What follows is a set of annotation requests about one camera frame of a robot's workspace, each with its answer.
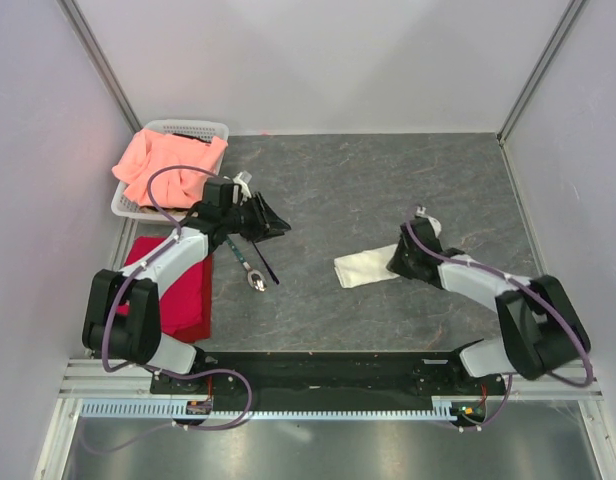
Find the purple handled spoon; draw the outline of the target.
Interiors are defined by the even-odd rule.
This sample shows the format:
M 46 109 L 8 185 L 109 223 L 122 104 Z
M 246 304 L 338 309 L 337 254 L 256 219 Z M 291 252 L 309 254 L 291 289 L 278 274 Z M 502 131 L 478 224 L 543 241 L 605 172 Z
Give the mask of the purple handled spoon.
M 269 261 L 266 259 L 266 257 L 264 256 L 261 248 L 258 246 L 257 242 L 251 242 L 253 248 L 255 249 L 257 255 L 259 256 L 259 258 L 261 259 L 264 267 L 266 268 L 271 280 L 276 284 L 276 285 L 280 285 L 280 280 L 278 278 L 278 276 L 276 275 L 276 273 L 274 272 L 271 264 L 269 263 Z

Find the white cloth napkin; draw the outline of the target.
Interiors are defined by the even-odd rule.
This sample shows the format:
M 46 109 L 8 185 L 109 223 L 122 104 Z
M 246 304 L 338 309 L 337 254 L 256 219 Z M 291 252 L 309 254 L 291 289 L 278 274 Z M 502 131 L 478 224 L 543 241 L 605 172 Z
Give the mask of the white cloth napkin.
M 364 250 L 334 259 L 334 270 L 340 286 L 352 289 L 363 285 L 392 280 L 398 277 L 387 266 L 397 245 Z

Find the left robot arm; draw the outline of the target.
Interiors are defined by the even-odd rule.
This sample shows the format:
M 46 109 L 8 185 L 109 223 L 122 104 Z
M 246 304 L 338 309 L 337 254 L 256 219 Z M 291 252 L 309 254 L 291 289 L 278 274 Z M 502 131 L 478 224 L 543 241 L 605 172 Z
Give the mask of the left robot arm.
M 229 236 L 257 243 L 290 230 L 261 193 L 246 198 L 239 184 L 207 181 L 202 199 L 174 222 L 171 234 L 155 249 L 119 271 L 103 269 L 94 276 L 84 346 L 101 354 L 109 373 L 134 364 L 172 376 L 186 393 L 199 392 L 208 378 L 206 367 L 196 362 L 200 350 L 162 331 L 161 297 Z

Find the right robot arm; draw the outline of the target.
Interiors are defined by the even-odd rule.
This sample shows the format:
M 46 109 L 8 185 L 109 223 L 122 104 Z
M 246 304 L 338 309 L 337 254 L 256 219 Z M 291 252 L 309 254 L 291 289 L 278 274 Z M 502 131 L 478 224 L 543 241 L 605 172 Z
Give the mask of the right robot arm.
M 446 381 L 465 394 L 482 377 L 518 374 L 526 380 L 550 375 L 583 388 L 593 378 L 590 339 L 561 282 L 550 275 L 511 275 L 442 247 L 434 219 L 419 213 L 400 226 L 387 269 L 439 290 L 462 295 L 497 315 L 500 335 L 455 350 Z

